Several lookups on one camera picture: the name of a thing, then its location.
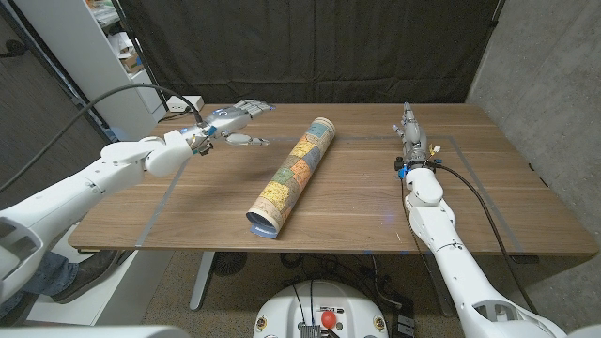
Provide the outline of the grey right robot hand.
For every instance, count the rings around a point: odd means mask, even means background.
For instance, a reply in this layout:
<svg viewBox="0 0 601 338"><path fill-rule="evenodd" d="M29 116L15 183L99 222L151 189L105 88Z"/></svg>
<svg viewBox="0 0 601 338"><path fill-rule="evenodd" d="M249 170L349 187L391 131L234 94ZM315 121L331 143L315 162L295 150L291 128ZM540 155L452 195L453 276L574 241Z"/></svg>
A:
<svg viewBox="0 0 601 338"><path fill-rule="evenodd" d="M415 118L408 102L404 103L401 126L393 125L393 130L402 139L405 163L426 160L428 155L426 147L427 137L424 129Z"/></svg>

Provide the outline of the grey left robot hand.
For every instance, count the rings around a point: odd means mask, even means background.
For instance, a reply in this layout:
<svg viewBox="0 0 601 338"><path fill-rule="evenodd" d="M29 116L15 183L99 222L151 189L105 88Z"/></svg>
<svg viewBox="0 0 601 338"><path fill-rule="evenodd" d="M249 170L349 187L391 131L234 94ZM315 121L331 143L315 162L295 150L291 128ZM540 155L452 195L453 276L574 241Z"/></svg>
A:
<svg viewBox="0 0 601 338"><path fill-rule="evenodd" d="M255 118L274 110L264 101L241 100L232 106L217 109L202 124L202 131L208 138L223 137L232 146L267 146L266 139L238 133Z"/></svg>

